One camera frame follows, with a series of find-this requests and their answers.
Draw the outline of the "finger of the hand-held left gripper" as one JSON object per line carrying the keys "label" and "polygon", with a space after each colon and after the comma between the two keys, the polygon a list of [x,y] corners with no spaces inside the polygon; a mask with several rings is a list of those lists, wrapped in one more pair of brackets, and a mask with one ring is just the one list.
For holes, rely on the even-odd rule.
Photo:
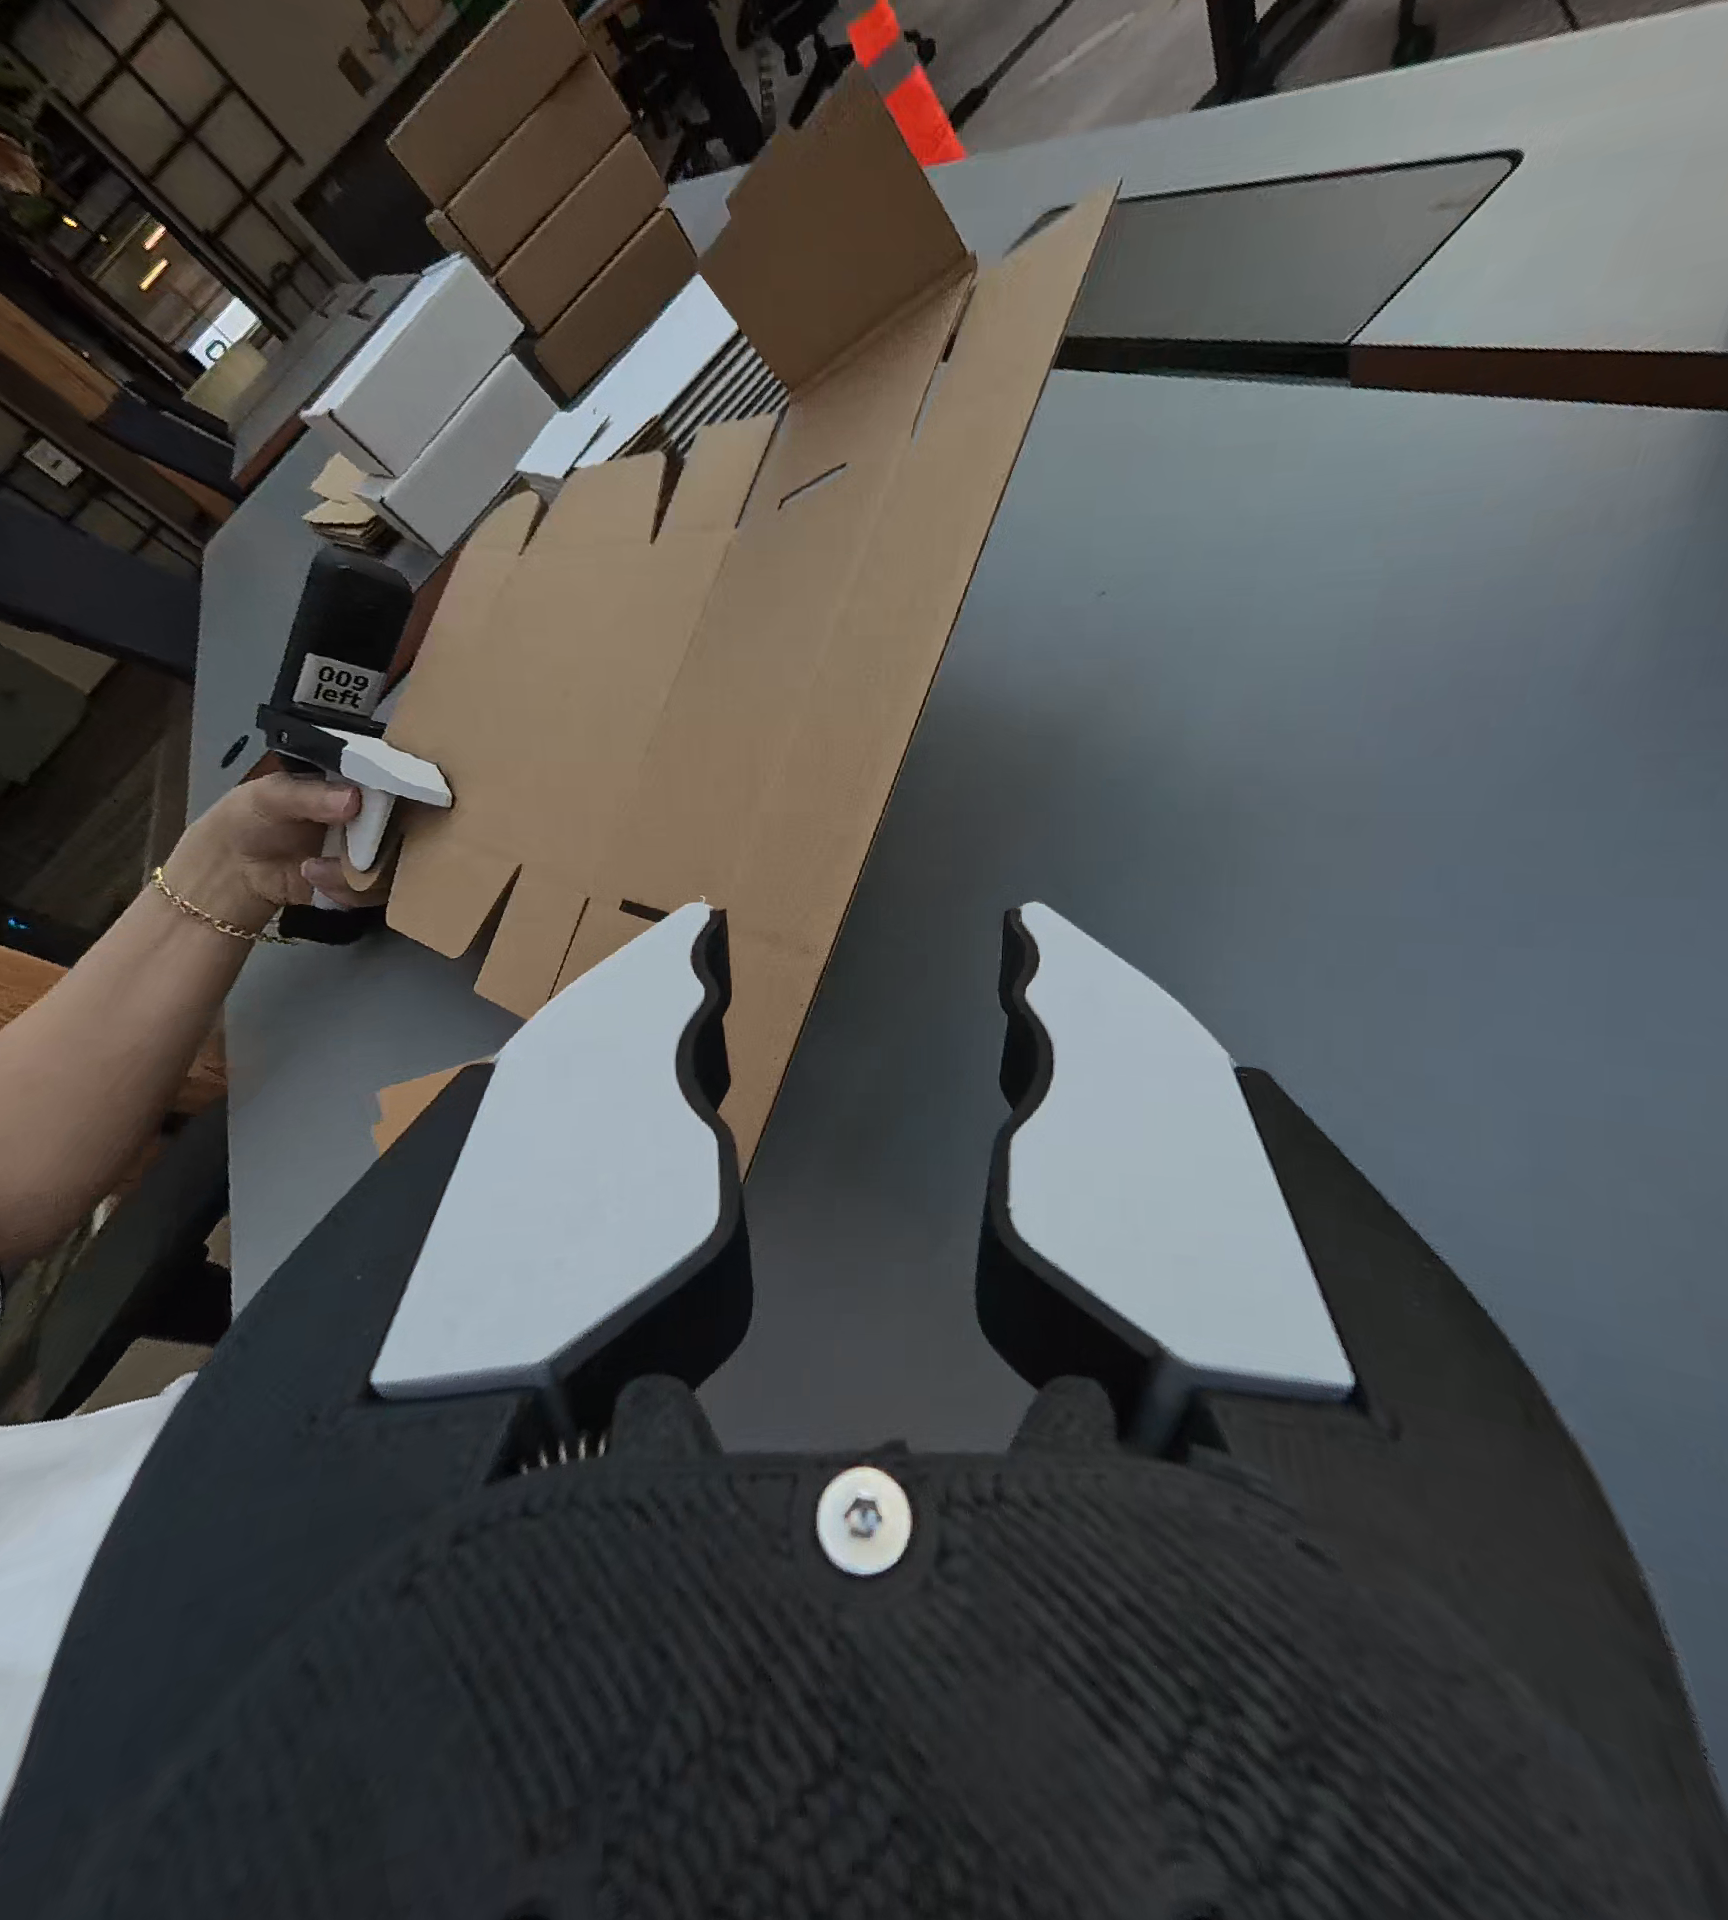
{"label": "finger of the hand-held left gripper", "polygon": [[401,747],[375,731],[334,731],[334,743],[338,743],[338,780],[368,795],[452,808],[452,785],[440,764],[409,754]]}

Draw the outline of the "brown cardboard scraps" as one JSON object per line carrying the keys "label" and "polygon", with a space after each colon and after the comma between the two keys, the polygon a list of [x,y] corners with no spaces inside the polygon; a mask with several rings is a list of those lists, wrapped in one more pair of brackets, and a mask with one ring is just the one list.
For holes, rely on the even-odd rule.
{"label": "brown cardboard scraps", "polygon": [[334,449],[312,479],[300,523],[314,537],[379,564],[426,564],[434,552],[389,512],[389,483],[394,473],[362,469]]}

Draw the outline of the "folded white cardboard box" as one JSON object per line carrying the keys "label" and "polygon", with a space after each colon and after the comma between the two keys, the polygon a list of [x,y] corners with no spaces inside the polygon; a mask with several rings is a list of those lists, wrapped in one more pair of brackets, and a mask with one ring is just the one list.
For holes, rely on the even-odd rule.
{"label": "folded white cardboard box", "polygon": [[553,416],[556,404],[531,357],[506,352],[412,463],[379,483],[379,517],[439,557],[452,552],[496,511],[519,454]]}
{"label": "folded white cardboard box", "polygon": [[470,257],[440,257],[300,410],[334,454],[396,479],[519,346],[519,314]]}

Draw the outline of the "stack of flat cardboard sheets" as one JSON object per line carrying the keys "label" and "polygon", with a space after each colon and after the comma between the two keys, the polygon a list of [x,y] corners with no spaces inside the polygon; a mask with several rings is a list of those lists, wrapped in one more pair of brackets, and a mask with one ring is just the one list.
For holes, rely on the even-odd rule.
{"label": "stack of flat cardboard sheets", "polygon": [[665,449],[689,454],[714,422],[777,416],[788,383],[761,365],[702,274],[564,410],[544,422],[515,479],[553,500],[574,469]]}

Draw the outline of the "orange reflective cone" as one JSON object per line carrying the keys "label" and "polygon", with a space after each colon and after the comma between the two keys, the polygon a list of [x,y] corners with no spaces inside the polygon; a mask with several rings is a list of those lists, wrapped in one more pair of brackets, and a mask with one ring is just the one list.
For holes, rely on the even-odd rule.
{"label": "orange reflective cone", "polygon": [[926,75],[937,45],[906,29],[891,0],[843,3],[843,46],[921,166],[968,161],[962,129]]}

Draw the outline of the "folded brown cardboard box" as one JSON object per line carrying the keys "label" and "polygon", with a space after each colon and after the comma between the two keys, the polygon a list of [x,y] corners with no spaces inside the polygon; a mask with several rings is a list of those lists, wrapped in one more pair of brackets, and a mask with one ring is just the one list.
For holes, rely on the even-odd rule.
{"label": "folded brown cardboard box", "polygon": [[633,137],[633,113],[585,54],[445,197],[459,250],[496,274],[519,240]]}
{"label": "folded brown cardboard box", "polygon": [[389,137],[389,154],[440,209],[519,123],[585,56],[564,0],[511,0]]}
{"label": "folded brown cardboard box", "polygon": [[564,201],[496,269],[531,335],[544,335],[595,269],[661,215],[665,181],[635,129],[579,181]]}
{"label": "folded brown cardboard box", "polygon": [[566,311],[532,338],[532,365],[553,404],[582,398],[689,285],[693,249],[661,209],[635,237],[566,302]]}

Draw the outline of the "person's left forearm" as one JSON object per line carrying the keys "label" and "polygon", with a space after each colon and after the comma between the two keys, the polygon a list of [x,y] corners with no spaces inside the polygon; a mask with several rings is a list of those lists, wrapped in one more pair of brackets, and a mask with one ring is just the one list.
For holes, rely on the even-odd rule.
{"label": "person's left forearm", "polygon": [[0,1026],[0,1274],[90,1211],[204,1057],[273,903],[190,838],[88,953]]}

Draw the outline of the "person's left hand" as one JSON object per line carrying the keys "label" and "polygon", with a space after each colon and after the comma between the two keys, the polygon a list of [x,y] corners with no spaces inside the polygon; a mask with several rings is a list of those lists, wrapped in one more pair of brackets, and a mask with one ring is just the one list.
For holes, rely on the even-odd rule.
{"label": "person's left hand", "polygon": [[361,785],[322,776],[258,776],[208,805],[142,892],[184,929],[258,945],[286,905],[361,911],[332,829],[355,822]]}

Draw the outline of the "small brown cardboard piece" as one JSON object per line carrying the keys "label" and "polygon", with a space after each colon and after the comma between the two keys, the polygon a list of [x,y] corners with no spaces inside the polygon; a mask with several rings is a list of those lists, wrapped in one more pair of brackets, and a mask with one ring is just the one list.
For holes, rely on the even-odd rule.
{"label": "small brown cardboard piece", "polygon": [[375,1158],[384,1158],[401,1134],[409,1134],[409,1125],[419,1125],[419,1113],[459,1078],[459,1071],[481,1071],[481,1068],[496,1068],[496,1057],[474,1057],[474,1063],[459,1063],[459,1068],[439,1068],[439,1071],[420,1071],[420,1078],[409,1078],[409,1079],[394,1079],[394,1088],[384,1088],[379,1096],[375,1096]]}

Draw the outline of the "black office chair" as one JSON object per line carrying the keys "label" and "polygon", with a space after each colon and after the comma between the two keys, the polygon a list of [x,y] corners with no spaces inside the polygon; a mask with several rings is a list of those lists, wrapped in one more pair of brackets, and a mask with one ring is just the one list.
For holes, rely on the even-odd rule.
{"label": "black office chair", "polygon": [[665,181],[746,166],[847,69],[837,0],[621,0],[582,33]]}

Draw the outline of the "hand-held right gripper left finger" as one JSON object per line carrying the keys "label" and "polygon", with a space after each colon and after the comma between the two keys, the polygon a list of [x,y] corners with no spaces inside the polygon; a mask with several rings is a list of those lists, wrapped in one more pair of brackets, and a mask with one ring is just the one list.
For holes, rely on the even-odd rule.
{"label": "hand-held right gripper left finger", "polygon": [[384,1399],[614,1399],[739,1352],[726,998],[726,918],[689,903],[499,1049],[368,1370]]}

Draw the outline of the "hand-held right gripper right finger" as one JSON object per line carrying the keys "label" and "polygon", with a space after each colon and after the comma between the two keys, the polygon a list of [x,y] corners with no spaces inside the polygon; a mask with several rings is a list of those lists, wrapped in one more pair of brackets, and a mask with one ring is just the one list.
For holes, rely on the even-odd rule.
{"label": "hand-held right gripper right finger", "polygon": [[1113,1406],[1355,1399],[1232,1050],[1042,903],[999,919],[999,1008],[1008,1113],[975,1245],[993,1359]]}

